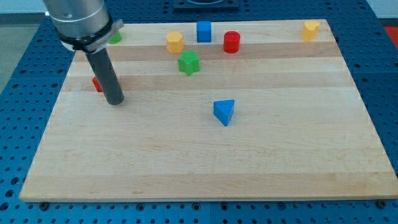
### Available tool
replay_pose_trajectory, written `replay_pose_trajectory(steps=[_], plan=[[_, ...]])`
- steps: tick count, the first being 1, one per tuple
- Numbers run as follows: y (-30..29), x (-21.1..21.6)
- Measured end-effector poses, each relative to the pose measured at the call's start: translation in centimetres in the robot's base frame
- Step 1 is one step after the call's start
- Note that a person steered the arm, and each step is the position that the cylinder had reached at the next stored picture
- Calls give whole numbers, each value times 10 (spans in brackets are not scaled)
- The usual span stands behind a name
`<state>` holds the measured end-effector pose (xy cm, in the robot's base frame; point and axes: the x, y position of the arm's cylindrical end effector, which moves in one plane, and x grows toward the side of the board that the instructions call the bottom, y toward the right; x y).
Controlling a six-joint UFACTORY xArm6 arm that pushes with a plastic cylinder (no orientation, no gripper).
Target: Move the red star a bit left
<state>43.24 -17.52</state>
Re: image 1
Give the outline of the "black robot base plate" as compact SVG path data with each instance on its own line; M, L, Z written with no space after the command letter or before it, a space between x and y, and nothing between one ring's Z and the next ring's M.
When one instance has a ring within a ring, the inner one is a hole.
M173 11L209 11L213 9L239 9L238 0L173 0Z

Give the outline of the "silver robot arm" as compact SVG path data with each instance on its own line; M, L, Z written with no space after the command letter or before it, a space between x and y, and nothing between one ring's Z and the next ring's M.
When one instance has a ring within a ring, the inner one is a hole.
M106 45L124 22L113 19L104 0L44 0L44 4L62 45L86 55L107 102L120 104L124 93Z

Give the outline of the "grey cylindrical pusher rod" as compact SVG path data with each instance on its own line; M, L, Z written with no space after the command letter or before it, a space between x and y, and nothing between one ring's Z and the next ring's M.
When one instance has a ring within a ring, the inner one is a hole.
M110 105L118 105L124 100L124 93L119 84L113 65L106 49L94 54L86 54L90 66Z

